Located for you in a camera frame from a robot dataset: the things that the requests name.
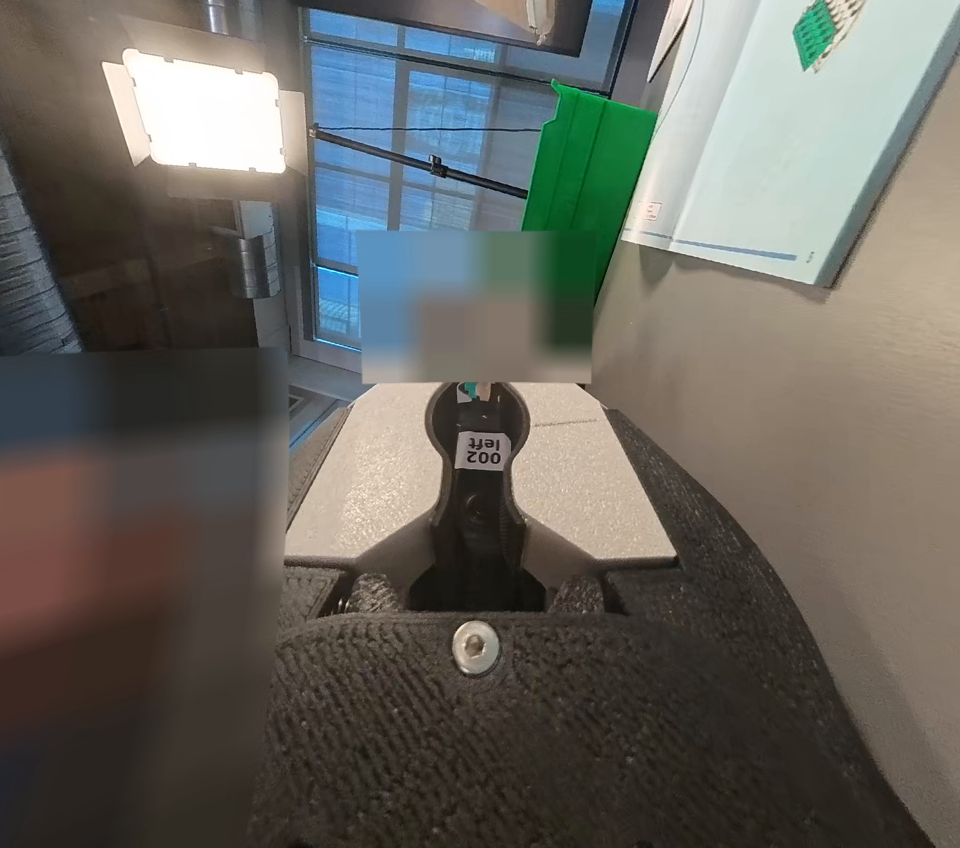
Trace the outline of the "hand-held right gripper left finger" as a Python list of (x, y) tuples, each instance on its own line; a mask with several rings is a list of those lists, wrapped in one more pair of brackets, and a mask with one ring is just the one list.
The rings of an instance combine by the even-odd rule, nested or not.
[(439, 383), (382, 383), (355, 399), (288, 528), (285, 560), (426, 570), (443, 458), (427, 433)]

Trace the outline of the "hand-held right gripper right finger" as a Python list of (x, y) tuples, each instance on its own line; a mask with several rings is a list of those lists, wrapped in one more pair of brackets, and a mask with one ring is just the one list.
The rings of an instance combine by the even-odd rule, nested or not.
[(576, 384), (518, 383), (529, 419), (510, 463), (526, 571), (664, 566), (676, 550), (602, 403)]

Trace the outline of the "lego instruction booklet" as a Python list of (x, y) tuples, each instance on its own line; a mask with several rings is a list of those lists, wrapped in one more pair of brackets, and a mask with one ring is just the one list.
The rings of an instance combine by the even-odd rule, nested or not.
[(959, 0), (686, 1), (622, 240), (832, 286), (954, 62)]

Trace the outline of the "green plastic bin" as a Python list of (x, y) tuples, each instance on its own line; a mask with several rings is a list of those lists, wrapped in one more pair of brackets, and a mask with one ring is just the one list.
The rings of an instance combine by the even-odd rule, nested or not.
[(658, 125), (658, 114), (554, 79), (521, 230), (591, 233), (598, 299)]

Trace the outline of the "black stand pole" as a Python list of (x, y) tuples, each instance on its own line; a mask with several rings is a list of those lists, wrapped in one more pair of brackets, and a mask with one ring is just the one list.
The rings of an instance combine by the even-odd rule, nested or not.
[(461, 171), (444, 163), (437, 155), (430, 155), (426, 160), (414, 158), (393, 150), (346, 138), (340, 134), (324, 130), (315, 124), (308, 126), (306, 135), (312, 142), (341, 147), (359, 154), (400, 165), (403, 168), (426, 172), (439, 179), (464, 183), (474, 188), (503, 194), (520, 200), (526, 200), (529, 197), (529, 190), (526, 188)]

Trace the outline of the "large window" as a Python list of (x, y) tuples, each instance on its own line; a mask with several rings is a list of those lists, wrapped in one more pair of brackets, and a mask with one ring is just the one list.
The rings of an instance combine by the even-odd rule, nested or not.
[[(622, 0), (594, 0), (580, 52), (312, 10), (303, 48), (309, 122), (412, 160), (527, 190), (553, 81), (606, 95), (623, 44)], [(322, 358), (351, 367), (361, 347), (356, 235), (511, 231), (522, 198), (343, 147), (311, 144), (313, 239), (305, 317)]]

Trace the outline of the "studio light panel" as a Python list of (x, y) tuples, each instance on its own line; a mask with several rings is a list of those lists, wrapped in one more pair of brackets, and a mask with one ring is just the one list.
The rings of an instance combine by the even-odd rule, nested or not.
[(175, 198), (277, 200), (306, 177), (306, 98), (284, 89), (262, 42), (122, 14), (119, 62), (102, 62), (134, 166)]

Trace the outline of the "grey ribbed duct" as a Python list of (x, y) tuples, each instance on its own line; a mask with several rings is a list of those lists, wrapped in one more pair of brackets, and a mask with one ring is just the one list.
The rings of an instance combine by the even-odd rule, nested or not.
[(2, 145), (1, 354), (78, 354), (84, 349)]

